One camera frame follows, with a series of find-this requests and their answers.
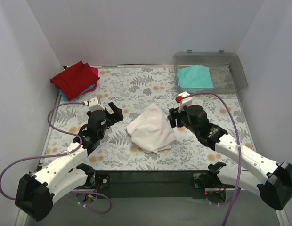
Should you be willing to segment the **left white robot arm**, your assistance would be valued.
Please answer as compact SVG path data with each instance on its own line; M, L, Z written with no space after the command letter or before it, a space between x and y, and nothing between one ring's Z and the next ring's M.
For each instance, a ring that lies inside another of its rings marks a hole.
M21 177L15 205L39 222L53 208L55 202L75 188L91 188L95 184L95 171L82 164L101 143L106 130L123 120L122 109L114 103L108 105L113 113L96 99L85 101L89 111L88 122L83 125L70 145L45 168Z

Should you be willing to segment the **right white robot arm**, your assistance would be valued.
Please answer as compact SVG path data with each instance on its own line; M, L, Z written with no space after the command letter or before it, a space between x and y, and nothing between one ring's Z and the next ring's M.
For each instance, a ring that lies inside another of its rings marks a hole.
M275 210L283 210L292 198L292 165L287 161L278 163L239 145L225 129L209 121L201 106L171 108L168 120L173 128L186 127L202 145L247 170L235 175L226 166L214 171L213 165L210 165L208 181L213 187L235 184L239 176L240 188L259 195L265 204Z

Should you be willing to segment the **white Coca-Cola t-shirt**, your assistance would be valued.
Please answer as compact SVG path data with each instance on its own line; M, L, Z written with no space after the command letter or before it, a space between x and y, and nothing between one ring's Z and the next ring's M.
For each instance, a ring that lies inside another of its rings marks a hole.
M176 141L167 116L153 103L126 126L126 131L132 142L146 153L171 149Z

